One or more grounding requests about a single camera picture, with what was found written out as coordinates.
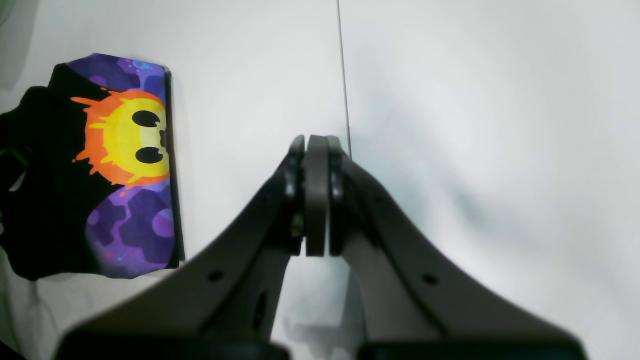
folded fabric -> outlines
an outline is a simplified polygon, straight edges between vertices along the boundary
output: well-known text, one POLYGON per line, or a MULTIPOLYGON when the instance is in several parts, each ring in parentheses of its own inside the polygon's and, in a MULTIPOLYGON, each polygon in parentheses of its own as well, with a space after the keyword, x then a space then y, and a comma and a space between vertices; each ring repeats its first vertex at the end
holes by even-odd
POLYGON ((0 115, 0 245, 16 274, 130 279, 184 259, 170 90, 161 65, 93 54, 0 115))

white backdrop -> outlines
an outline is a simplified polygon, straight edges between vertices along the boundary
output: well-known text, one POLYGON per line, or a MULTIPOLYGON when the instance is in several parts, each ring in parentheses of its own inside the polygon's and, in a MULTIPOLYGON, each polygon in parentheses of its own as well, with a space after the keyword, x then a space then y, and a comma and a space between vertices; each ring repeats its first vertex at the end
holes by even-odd
MULTIPOLYGON (((354 160, 462 269, 574 332, 592 360, 640 358, 640 6, 340 6, 354 160)), ((17 1, 0 28, 0 112, 94 52, 173 72, 187 259, 295 135, 346 146, 335 1, 17 1)), ((27 357, 48 359, 63 331, 170 271, 10 276, 27 357)), ((348 290, 342 260, 292 258, 272 339, 295 359, 349 359, 362 333, 348 290)))

yellow cartoon face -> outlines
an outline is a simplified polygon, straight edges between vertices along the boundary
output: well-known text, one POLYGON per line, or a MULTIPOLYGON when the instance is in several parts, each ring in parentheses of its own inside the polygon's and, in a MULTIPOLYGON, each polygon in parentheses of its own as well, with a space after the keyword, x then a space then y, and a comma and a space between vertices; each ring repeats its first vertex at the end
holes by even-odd
POLYGON ((152 184, 169 175, 166 111, 156 96, 141 90, 111 92, 102 101, 72 98, 89 104, 84 150, 91 174, 99 172, 113 184, 152 184))

